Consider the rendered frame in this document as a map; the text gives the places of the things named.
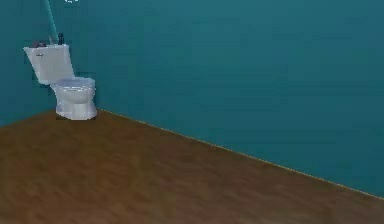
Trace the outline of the white toilet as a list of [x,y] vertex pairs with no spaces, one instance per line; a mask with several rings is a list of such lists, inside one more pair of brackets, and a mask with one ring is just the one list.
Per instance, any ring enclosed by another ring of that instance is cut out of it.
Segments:
[[96,82],[76,76],[68,44],[23,48],[38,82],[49,86],[56,97],[56,113],[69,120],[89,120],[97,115]]

